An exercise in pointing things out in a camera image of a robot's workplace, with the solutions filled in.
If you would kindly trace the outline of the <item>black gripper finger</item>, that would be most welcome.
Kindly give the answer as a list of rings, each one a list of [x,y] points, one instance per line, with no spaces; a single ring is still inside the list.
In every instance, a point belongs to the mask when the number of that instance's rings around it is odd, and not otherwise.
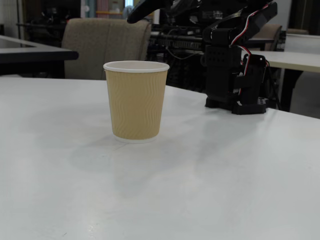
[[[167,0],[164,11],[170,16],[177,16],[199,6],[199,0]]]
[[[169,10],[172,5],[172,0],[140,0],[128,15],[127,22],[135,24],[156,10]]]

